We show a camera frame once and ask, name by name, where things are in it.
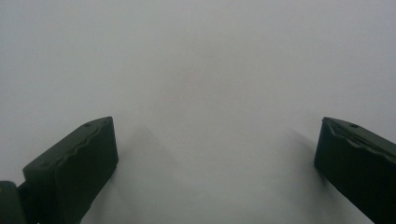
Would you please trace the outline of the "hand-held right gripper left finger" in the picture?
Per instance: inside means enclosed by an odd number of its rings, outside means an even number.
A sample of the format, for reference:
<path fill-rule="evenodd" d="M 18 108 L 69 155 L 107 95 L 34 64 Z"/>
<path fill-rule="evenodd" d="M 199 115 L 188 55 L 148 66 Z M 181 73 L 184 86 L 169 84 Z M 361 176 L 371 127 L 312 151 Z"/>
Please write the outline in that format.
<path fill-rule="evenodd" d="M 89 121 L 23 168 L 38 224 L 77 224 L 118 163 L 113 118 Z"/>

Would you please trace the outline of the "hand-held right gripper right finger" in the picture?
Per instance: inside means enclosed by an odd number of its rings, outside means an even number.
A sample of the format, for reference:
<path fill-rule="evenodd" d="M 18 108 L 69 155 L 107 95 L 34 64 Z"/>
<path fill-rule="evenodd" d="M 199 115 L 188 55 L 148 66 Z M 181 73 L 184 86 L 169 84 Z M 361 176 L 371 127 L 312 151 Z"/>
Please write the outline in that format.
<path fill-rule="evenodd" d="M 357 124 L 325 118 L 314 164 L 374 224 L 396 224 L 396 144 Z"/>

